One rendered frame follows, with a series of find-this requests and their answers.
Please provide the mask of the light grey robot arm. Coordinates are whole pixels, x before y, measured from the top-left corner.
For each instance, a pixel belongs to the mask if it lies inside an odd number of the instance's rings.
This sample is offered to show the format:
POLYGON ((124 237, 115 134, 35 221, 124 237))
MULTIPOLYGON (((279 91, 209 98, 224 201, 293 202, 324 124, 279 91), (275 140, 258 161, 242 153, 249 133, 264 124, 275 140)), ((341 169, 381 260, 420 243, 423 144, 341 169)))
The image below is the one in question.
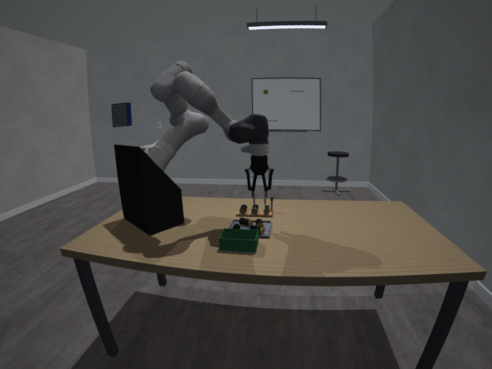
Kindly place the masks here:
POLYGON ((253 114, 235 122, 217 104, 215 94, 198 77, 192 74, 191 67, 184 61, 174 63, 152 84, 153 97, 164 102, 172 117, 169 129, 154 144, 140 148, 164 171, 181 146, 192 137, 206 132, 208 118, 187 109, 188 104, 211 117, 224 131, 230 141, 249 142, 241 148, 242 152, 253 156, 269 153, 269 127, 267 118, 253 114), (229 134, 228 134, 229 133, 229 134))

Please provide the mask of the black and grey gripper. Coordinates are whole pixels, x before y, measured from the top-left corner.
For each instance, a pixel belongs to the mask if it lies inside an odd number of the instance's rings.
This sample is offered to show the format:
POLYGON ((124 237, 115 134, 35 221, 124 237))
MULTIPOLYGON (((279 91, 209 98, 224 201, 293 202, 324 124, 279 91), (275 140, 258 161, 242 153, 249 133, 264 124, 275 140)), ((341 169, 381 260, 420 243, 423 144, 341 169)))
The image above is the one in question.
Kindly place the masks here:
POLYGON ((266 205, 267 191, 271 189, 271 181, 272 181, 273 171, 274 171, 273 168, 270 168, 267 165, 267 155, 265 155, 265 156, 253 156, 252 155, 251 156, 251 166, 250 166, 250 168, 245 169, 245 172, 247 174, 248 190, 252 191, 253 205, 255 205, 255 186, 256 186, 257 176, 262 175, 263 186, 264 186, 264 204, 266 205), (250 184, 250 177, 249 177, 250 170, 254 173, 252 187, 250 184), (265 179, 265 173, 267 170, 269 170, 268 187, 266 186, 266 179, 265 179))

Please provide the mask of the green open box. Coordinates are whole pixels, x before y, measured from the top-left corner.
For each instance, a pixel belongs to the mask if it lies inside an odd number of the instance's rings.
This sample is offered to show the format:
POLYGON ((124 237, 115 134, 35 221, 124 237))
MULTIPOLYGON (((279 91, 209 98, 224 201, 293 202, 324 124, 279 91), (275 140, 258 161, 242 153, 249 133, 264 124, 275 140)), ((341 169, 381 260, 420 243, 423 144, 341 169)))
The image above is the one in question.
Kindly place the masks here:
POLYGON ((219 251, 223 252, 256 253, 257 246, 258 230, 224 229, 219 237, 219 251))

